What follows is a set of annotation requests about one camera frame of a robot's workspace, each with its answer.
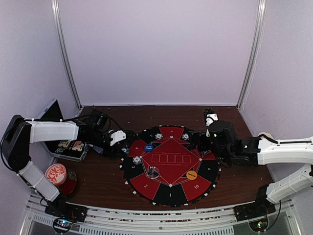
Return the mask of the blue small blind button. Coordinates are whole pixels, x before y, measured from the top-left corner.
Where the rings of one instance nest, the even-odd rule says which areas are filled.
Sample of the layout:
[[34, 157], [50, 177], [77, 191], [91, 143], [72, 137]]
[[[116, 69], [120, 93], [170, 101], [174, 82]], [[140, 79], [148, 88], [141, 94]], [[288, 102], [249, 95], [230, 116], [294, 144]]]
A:
[[152, 152], [153, 149], [154, 149], [154, 146], [153, 146], [152, 144], [146, 144], [146, 145], [144, 146], [144, 151], [145, 151], [145, 152]]

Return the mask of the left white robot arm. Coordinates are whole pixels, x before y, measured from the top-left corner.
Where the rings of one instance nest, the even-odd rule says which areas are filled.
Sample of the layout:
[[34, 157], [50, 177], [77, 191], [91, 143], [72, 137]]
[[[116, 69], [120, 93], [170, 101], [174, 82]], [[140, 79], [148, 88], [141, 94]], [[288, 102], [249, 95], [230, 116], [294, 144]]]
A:
[[112, 117], [94, 110], [90, 114], [69, 119], [23, 118], [14, 115], [0, 141], [0, 157], [4, 166], [17, 174], [43, 199], [51, 203], [51, 209], [66, 217], [70, 206], [60, 197], [60, 190], [33, 163], [30, 146], [46, 142], [81, 141], [99, 147], [110, 156], [125, 154], [136, 138]]

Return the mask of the white chips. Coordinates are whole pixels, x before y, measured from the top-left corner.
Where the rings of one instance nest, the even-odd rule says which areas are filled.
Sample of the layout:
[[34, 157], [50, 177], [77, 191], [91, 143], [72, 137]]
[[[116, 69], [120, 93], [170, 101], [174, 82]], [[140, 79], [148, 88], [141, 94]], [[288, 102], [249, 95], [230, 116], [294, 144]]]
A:
[[161, 133], [157, 133], [157, 134], [155, 134], [155, 139], [161, 140], [161, 139], [163, 139], [163, 135]]
[[133, 157], [133, 163], [135, 165], [139, 165], [139, 164], [141, 164], [141, 162], [142, 162], [142, 157], [141, 156]]
[[188, 141], [188, 140], [189, 140], [189, 135], [188, 135], [187, 133], [183, 134], [183, 135], [182, 135], [182, 139], [183, 139], [184, 141]]

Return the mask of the orange big blind button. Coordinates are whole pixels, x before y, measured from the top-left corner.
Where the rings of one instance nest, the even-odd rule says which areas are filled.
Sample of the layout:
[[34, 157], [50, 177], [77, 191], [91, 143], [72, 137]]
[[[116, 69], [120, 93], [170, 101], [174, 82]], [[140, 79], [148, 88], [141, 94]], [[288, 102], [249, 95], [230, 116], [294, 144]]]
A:
[[191, 180], [191, 181], [195, 180], [197, 178], [197, 176], [198, 176], [197, 172], [195, 172], [193, 170], [190, 170], [190, 171], [186, 172], [186, 178], [188, 180]]

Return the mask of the green chips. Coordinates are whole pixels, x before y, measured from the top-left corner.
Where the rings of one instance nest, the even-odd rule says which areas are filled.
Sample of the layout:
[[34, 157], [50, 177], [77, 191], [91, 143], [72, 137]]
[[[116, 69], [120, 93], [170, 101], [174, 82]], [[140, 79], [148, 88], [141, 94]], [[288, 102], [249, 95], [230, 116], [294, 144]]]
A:
[[122, 148], [121, 150], [122, 150], [126, 155], [129, 154], [129, 149], [128, 149], [128, 148]]

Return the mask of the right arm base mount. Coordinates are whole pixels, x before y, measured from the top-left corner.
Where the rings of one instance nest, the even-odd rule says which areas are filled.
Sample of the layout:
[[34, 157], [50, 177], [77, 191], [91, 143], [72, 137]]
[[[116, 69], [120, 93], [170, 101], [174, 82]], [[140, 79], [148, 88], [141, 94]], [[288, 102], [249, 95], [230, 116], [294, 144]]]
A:
[[244, 204], [236, 206], [234, 208], [234, 213], [236, 216], [237, 222], [250, 220], [258, 217], [266, 217], [269, 213], [276, 212], [274, 205], [265, 206], [258, 205], [255, 203]]

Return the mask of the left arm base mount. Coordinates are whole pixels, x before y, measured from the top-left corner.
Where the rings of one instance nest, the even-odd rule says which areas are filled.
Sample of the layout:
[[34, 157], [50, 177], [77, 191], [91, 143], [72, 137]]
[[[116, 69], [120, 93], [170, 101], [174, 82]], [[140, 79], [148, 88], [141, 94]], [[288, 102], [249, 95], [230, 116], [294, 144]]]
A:
[[84, 222], [88, 208], [84, 206], [74, 205], [67, 202], [67, 198], [60, 194], [53, 201], [48, 201], [45, 213], [55, 217], [65, 218], [73, 222]]

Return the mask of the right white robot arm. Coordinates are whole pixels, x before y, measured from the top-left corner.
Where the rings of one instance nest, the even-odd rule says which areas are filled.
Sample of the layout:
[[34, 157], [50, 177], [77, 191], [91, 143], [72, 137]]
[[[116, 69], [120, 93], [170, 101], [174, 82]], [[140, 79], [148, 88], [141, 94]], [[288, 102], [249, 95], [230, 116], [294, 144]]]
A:
[[261, 216], [276, 204], [313, 184], [313, 139], [275, 140], [266, 134], [238, 139], [231, 122], [216, 120], [206, 132], [189, 132], [188, 139], [200, 151], [210, 150], [228, 167], [258, 166], [278, 163], [303, 163], [296, 172], [278, 182], [259, 188], [251, 212]]

